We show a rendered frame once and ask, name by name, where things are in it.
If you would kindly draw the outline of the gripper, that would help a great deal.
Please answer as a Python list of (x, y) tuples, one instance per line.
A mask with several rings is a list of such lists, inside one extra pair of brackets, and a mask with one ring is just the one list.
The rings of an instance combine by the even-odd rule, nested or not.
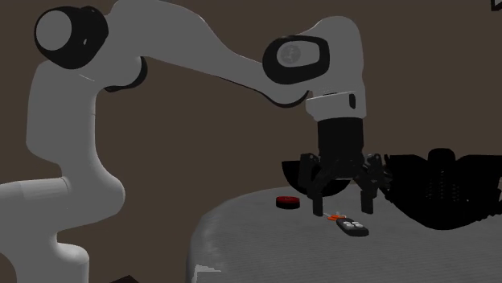
[(363, 119), (337, 117), (317, 122), (319, 157), (301, 154), (299, 186), (312, 200), (314, 215), (323, 216), (323, 198), (333, 196), (333, 179), (353, 179), (360, 188), (361, 211), (373, 213), (373, 200), (380, 189), (386, 194), (393, 177), (380, 154), (362, 154)]

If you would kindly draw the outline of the black remote control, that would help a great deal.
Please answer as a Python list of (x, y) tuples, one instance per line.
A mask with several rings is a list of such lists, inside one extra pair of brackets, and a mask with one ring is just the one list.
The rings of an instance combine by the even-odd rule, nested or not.
[(369, 230), (363, 224), (353, 219), (339, 218), (336, 220), (336, 224), (349, 236), (362, 237), (369, 235)]

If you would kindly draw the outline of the red and black round disc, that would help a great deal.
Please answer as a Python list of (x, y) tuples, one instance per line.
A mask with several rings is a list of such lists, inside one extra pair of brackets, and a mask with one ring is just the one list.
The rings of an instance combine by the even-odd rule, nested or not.
[(300, 208), (300, 199), (294, 196), (278, 196), (275, 204), (281, 209), (294, 210)]

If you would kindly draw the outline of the black bowl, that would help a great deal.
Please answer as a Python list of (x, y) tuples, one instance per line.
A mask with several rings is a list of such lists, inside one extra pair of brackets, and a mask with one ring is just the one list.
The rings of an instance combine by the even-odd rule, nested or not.
[[(300, 161), (283, 161), (282, 171), (287, 182), (299, 193), (307, 195), (307, 189), (298, 184)], [(351, 182), (350, 179), (332, 179), (322, 191), (323, 197), (336, 195), (343, 191)]]

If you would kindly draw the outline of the large black mesh object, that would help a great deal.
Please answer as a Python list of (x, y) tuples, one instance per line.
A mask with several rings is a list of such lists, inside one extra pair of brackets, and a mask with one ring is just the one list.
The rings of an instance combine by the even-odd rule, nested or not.
[(455, 157), (451, 149), (385, 155), (389, 185), (381, 191), (405, 215), (434, 230), (461, 228), (502, 215), (502, 155)]

